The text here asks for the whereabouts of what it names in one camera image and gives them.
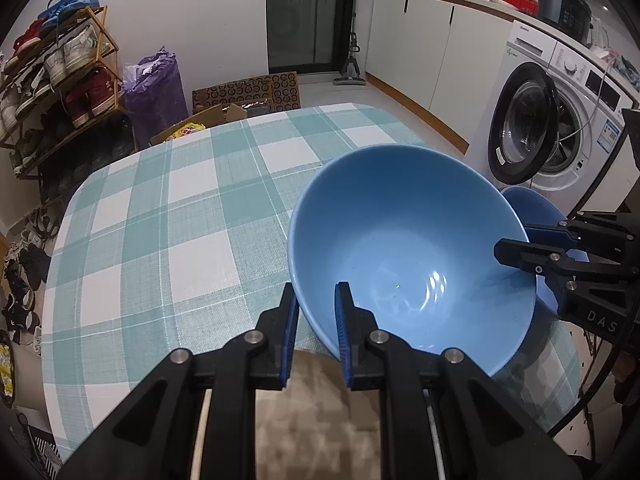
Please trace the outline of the dark blue bowl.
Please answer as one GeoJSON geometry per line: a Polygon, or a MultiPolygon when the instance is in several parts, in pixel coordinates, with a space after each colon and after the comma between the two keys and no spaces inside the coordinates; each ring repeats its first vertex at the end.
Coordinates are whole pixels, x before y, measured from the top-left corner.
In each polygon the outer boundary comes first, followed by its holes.
{"type": "Polygon", "coordinates": [[[504,188],[501,194],[520,219],[531,243],[559,247],[576,261],[589,261],[587,254],[578,250],[567,235],[554,232],[566,217],[550,200],[534,190],[519,185],[504,188]]]}

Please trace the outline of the light blue bowl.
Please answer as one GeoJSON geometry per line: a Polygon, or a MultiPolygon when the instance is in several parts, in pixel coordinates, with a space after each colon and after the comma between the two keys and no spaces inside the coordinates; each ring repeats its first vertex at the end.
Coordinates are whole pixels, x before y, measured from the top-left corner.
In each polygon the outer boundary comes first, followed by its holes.
{"type": "Polygon", "coordinates": [[[314,334],[338,350],[334,289],[414,348],[456,347],[495,375],[528,332],[533,275],[503,266],[521,220],[483,176],[430,148],[381,144],[332,160],[294,207],[288,267],[314,334]]]}

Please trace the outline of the cream plate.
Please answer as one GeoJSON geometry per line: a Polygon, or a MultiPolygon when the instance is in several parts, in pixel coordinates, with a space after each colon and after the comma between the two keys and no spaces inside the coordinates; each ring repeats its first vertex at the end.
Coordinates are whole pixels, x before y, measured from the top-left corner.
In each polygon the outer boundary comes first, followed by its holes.
{"type": "Polygon", "coordinates": [[[385,400],[350,391],[337,360],[297,350],[282,390],[258,390],[254,410],[257,479],[387,479],[385,400]]]}

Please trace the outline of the white kitchen cabinets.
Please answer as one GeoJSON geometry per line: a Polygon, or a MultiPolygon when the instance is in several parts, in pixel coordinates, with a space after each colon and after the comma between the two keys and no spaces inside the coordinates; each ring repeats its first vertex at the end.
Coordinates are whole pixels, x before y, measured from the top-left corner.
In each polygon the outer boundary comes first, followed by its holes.
{"type": "Polygon", "coordinates": [[[459,0],[373,0],[368,81],[459,152],[497,80],[513,18],[459,0]]]}

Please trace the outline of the white washing machine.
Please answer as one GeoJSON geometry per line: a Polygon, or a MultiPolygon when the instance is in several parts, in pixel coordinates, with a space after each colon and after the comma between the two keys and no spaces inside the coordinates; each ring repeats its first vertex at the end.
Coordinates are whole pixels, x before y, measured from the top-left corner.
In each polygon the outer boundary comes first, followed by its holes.
{"type": "Polygon", "coordinates": [[[527,185],[570,216],[594,203],[626,145],[623,112],[637,104],[612,67],[515,22],[463,160],[497,188],[527,185]]]}

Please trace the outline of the black white patterned rug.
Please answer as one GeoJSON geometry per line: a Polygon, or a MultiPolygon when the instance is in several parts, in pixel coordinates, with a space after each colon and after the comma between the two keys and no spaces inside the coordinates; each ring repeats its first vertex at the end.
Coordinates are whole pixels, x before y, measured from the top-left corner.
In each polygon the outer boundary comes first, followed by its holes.
{"type": "Polygon", "coordinates": [[[55,444],[48,438],[43,437],[43,432],[39,429],[32,429],[32,426],[29,425],[28,418],[24,413],[19,412],[17,414],[17,419],[26,431],[29,443],[32,445],[32,448],[35,450],[43,466],[60,468],[63,465],[63,462],[60,454],[58,454],[55,444]]]}

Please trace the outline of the white trash bin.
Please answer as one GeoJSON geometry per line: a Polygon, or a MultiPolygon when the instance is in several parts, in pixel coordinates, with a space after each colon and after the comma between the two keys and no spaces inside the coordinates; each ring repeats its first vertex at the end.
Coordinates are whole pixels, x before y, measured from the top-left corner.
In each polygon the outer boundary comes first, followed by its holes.
{"type": "Polygon", "coordinates": [[[11,406],[30,408],[45,413],[41,358],[31,348],[21,344],[10,343],[13,358],[14,396],[11,406]]]}

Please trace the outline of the teal checked tablecloth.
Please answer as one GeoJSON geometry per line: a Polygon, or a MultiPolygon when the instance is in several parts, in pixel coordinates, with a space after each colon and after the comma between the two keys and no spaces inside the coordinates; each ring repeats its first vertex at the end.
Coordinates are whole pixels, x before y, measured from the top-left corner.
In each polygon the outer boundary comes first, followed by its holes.
{"type": "Polygon", "coordinates": [[[385,110],[341,103],[206,129],[88,177],[44,295],[43,389],[60,453],[171,349],[215,349],[272,307],[305,185],[334,157],[383,143],[419,138],[385,110]]]}

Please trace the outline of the black pressure cooker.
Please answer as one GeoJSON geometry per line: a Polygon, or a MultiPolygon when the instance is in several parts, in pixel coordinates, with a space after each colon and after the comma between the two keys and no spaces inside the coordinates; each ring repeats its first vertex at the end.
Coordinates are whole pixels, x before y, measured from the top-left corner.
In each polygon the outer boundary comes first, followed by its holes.
{"type": "Polygon", "coordinates": [[[538,0],[537,18],[581,44],[586,44],[592,12],[585,0],[538,0]]]}

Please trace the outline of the upright vacuum cleaner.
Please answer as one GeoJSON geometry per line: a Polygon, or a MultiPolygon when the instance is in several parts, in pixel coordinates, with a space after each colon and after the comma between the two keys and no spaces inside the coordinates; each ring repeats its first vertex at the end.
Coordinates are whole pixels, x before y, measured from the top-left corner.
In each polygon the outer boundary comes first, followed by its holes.
{"type": "Polygon", "coordinates": [[[355,32],[355,20],[356,12],[352,12],[352,30],[349,32],[347,58],[340,70],[340,74],[333,79],[333,84],[337,87],[363,87],[367,84],[361,75],[355,56],[356,53],[361,51],[357,33],[355,32]]]}

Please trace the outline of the patterned cardboard box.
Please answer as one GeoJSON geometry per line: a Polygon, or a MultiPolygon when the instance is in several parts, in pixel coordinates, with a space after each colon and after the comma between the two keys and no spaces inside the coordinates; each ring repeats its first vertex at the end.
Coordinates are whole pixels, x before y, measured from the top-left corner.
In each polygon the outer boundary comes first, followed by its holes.
{"type": "Polygon", "coordinates": [[[300,108],[296,72],[276,73],[215,84],[192,91],[194,113],[216,105],[266,104],[271,113],[300,108]]]}

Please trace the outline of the open brown cardboard box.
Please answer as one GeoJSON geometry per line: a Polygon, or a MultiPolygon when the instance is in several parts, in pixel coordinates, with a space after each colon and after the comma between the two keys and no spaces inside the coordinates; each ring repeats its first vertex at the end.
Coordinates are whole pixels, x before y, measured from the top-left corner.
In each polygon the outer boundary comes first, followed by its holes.
{"type": "Polygon", "coordinates": [[[191,132],[213,128],[226,124],[227,122],[236,122],[237,120],[245,118],[247,118],[247,112],[239,105],[233,103],[218,104],[206,108],[206,110],[202,110],[182,122],[178,122],[178,124],[167,128],[156,136],[152,136],[150,145],[155,146],[167,140],[175,139],[176,136],[184,136],[191,132]]]}

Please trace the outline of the purple plastic bag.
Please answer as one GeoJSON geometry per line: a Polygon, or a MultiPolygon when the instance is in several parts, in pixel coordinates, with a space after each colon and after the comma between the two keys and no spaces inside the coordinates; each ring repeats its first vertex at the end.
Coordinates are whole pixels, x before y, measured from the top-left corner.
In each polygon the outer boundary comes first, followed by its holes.
{"type": "Polygon", "coordinates": [[[161,47],[122,69],[125,107],[139,148],[189,115],[177,55],[161,47]]]}

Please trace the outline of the black glass door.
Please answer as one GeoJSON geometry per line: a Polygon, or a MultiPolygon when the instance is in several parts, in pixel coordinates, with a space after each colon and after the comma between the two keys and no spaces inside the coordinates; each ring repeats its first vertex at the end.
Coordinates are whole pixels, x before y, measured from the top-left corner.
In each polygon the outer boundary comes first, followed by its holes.
{"type": "Polygon", "coordinates": [[[347,58],[355,0],[266,0],[271,73],[336,72],[347,58]]]}

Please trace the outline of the wooden shoe rack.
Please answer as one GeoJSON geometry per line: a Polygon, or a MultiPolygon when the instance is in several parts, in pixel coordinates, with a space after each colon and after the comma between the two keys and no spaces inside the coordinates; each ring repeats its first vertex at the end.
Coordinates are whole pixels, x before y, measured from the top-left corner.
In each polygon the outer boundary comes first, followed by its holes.
{"type": "Polygon", "coordinates": [[[1,151],[44,196],[137,149],[107,6],[85,6],[2,73],[1,151]]]}

